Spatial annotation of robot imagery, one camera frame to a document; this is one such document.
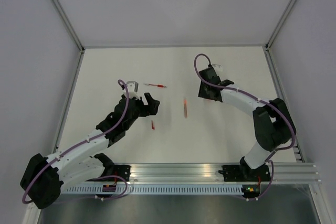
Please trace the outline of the wooden orange highlighter pencil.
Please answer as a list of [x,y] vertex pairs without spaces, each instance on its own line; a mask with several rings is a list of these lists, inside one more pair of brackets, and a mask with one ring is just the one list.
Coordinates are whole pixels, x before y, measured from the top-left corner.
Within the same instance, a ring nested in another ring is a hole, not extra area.
[[184,118],[187,119],[188,113],[187,113],[187,100],[186,100],[186,98],[183,98],[183,108],[184,108]]

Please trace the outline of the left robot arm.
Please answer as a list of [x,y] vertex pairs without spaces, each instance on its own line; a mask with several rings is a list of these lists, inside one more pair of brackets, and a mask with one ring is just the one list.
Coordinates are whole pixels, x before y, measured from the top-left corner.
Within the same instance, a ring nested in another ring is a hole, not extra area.
[[67,189],[86,181],[110,180],[128,187],[129,177],[116,171],[114,162],[103,151],[125,137],[138,118],[157,115],[159,106],[160,102],[149,93],[143,98],[122,95],[114,110],[83,140],[48,156],[34,155],[20,181],[22,202],[44,209]]

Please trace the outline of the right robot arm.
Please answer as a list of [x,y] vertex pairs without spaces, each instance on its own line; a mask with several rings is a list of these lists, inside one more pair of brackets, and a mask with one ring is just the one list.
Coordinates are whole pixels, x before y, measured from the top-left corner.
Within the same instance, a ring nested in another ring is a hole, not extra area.
[[196,73],[201,80],[200,98],[229,104],[253,119],[256,143],[239,161],[241,178],[252,180],[276,152],[293,146],[297,131],[282,99],[259,99],[230,80],[222,81],[212,65]]

